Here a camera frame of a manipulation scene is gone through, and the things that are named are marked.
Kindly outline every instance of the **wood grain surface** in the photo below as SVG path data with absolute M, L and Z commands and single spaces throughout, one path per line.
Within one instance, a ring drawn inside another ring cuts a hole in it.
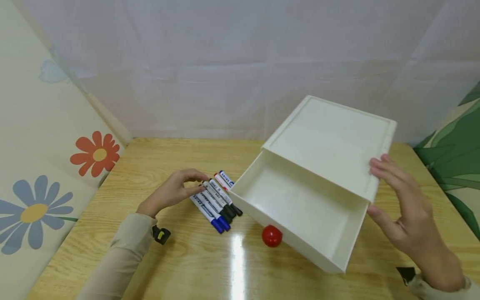
M 236 180 L 259 154 L 261 141 L 135 139 L 67 236 L 28 299 L 74 299 L 106 253 L 120 222 L 172 171 L 220 169 Z M 435 220 L 465 273 L 480 282 L 480 243 L 405 144 L 390 154 L 433 202 Z M 398 201 L 384 182 L 375 203 L 392 218 Z M 368 216 L 347 273 L 328 275 L 286 244 L 266 247 L 262 227 L 247 215 L 219 235 L 190 201 L 165 209 L 159 227 L 172 236 L 152 243 L 124 299 L 414 299 L 396 270 L 413 262 L 388 242 Z

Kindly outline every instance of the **whiteboard marker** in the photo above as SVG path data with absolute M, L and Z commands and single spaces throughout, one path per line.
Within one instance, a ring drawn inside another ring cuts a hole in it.
M 230 196 L 228 196 L 227 193 L 223 191 L 223 189 L 218 185 L 218 183 L 214 179 L 210 178 L 209 183 L 217 191 L 220 197 L 222 197 L 225 200 L 225 202 L 227 202 L 227 204 L 230 205 L 230 207 L 238 216 L 243 215 L 243 211 L 241 211 L 238 207 L 236 207 L 233 204 L 233 201 L 232 199 L 230 199 Z
M 213 199 L 207 191 L 203 191 L 198 195 L 202 195 L 203 199 L 201 200 L 205 200 L 217 214 L 221 215 L 227 221 L 227 223 L 232 223 L 232 218 L 225 212 L 222 207 L 220 207 L 220 205 L 218 205 L 215 199 Z
M 194 196 L 200 201 L 201 204 L 205 206 L 205 208 L 213 215 L 213 217 L 217 219 L 217 221 L 223 227 L 223 229 L 225 229 L 225 231 L 230 230 L 230 225 L 228 221 L 226 221 L 225 218 L 223 218 L 219 213 L 216 212 L 216 210 L 210 205 L 209 201 L 205 196 L 203 196 L 203 194 L 199 193 Z
M 202 182 L 204 187 L 206 188 L 207 192 L 210 193 L 213 199 L 223 207 L 223 210 L 228 214 L 229 217 L 232 219 L 237 216 L 237 214 L 233 211 L 233 209 L 227 204 L 227 202 L 216 192 L 216 190 L 210 185 L 208 181 Z
M 216 181 L 222 186 L 222 188 L 225 191 L 230 190 L 230 186 L 223 180 L 223 178 L 220 176 L 220 174 L 215 173 L 213 177 L 216 179 Z
M 222 234 L 223 233 L 223 227 L 220 225 L 217 219 L 214 218 L 213 214 L 208 211 L 208 209 L 205 207 L 205 205 L 202 204 L 200 199 L 198 199 L 197 196 L 193 195 L 190 196 L 190 200 L 195 204 L 195 206 L 202 212 L 202 214 L 205 216 L 205 218 L 212 224 L 212 226 L 218 231 L 218 233 Z
M 235 184 L 232 181 L 232 179 L 230 179 L 230 177 L 228 177 L 228 175 L 223 170 L 220 170 L 219 174 L 230 187 L 232 187 Z

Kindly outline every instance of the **drawer box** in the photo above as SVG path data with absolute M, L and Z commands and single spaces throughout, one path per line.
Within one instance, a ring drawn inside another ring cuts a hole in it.
M 344 273 L 396 122 L 307 96 L 229 191 L 235 204 L 328 273 Z

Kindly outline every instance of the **hand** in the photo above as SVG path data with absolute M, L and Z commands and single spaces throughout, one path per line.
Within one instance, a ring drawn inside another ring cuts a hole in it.
M 432 204 L 410 174 L 384 154 L 370 160 L 370 173 L 383 179 L 396 193 L 401 217 L 393 222 L 380 208 L 371 205 L 367 213 L 390 242 L 420 268 L 432 288 L 456 291 L 465 279 L 458 258 L 447 248 L 433 219 Z
M 140 203 L 137 213 L 155 218 L 160 210 L 205 191 L 204 186 L 185 188 L 183 185 L 185 182 L 205 180 L 209 180 L 209 177 L 196 169 L 175 171 L 145 201 Z

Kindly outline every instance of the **yellow flower center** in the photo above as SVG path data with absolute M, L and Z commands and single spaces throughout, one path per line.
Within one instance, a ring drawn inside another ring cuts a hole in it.
M 33 223 L 40 220 L 48 210 L 48 206 L 45 204 L 34 204 L 27 207 L 20 215 L 20 220 L 24 223 Z
M 106 157 L 107 157 L 107 151 L 103 148 L 97 149 L 95 150 L 95 152 L 93 152 L 93 159 L 95 161 L 102 161 Z

